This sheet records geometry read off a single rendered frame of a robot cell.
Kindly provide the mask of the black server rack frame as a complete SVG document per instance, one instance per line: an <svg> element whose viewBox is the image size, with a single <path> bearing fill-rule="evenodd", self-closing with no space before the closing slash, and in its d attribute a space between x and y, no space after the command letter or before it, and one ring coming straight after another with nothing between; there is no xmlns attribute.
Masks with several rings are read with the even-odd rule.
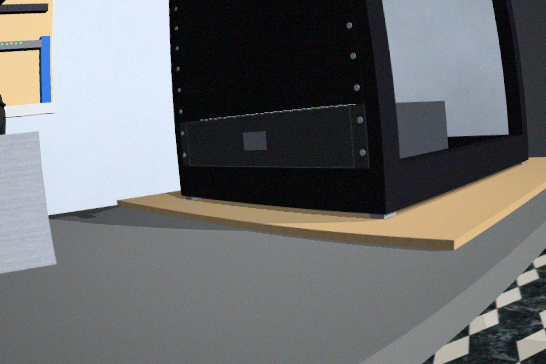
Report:
<svg viewBox="0 0 546 364"><path fill-rule="evenodd" d="M512 3L492 3L509 134L454 138L445 101L395 102L382 0L169 0L181 196L386 219L526 163Z"/></svg>

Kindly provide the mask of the tan flat board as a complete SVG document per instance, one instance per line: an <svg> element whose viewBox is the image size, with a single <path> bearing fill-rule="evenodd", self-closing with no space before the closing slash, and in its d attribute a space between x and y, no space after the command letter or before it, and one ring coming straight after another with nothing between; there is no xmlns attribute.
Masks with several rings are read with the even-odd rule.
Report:
<svg viewBox="0 0 546 364"><path fill-rule="evenodd" d="M531 157L444 194L396 211L320 211L211 199L181 190L117 200L117 205L206 223L355 243L455 250L546 188L546 157Z"/></svg>

